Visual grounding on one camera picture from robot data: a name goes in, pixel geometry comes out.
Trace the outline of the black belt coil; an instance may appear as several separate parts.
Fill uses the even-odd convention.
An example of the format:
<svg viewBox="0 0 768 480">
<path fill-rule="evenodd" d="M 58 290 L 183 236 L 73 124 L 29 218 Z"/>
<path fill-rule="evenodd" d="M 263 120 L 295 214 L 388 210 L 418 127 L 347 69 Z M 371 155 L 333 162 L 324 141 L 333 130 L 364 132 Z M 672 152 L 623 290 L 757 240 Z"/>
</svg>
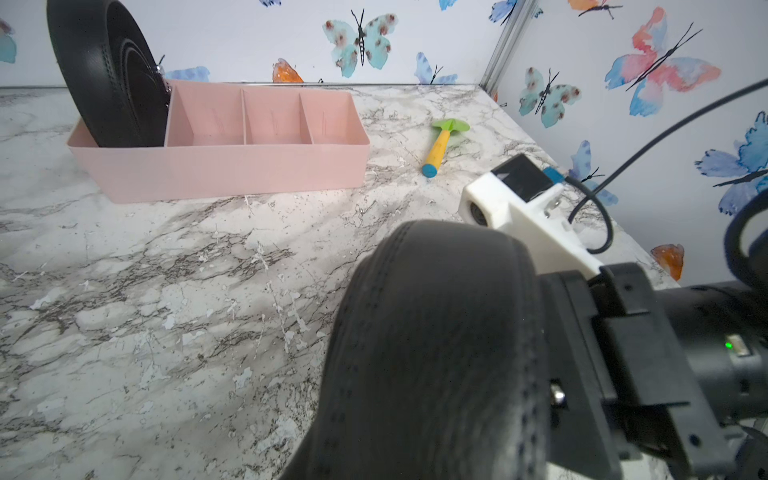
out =
<svg viewBox="0 0 768 480">
<path fill-rule="evenodd" d="M 550 393 L 524 244 L 413 221 L 356 268 L 286 479 L 543 479 Z"/>
</svg>

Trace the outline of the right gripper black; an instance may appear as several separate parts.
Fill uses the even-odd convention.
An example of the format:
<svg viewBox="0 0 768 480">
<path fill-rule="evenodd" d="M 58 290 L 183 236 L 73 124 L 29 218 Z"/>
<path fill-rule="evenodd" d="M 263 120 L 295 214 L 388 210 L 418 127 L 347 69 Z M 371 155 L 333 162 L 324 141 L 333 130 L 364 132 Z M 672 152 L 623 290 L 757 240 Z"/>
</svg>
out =
<svg viewBox="0 0 768 480">
<path fill-rule="evenodd" d="M 648 455 L 676 479 L 730 475 L 767 414 L 767 295 L 740 282 L 655 290 L 636 264 L 541 277 L 550 461 L 618 479 Z"/>
</svg>

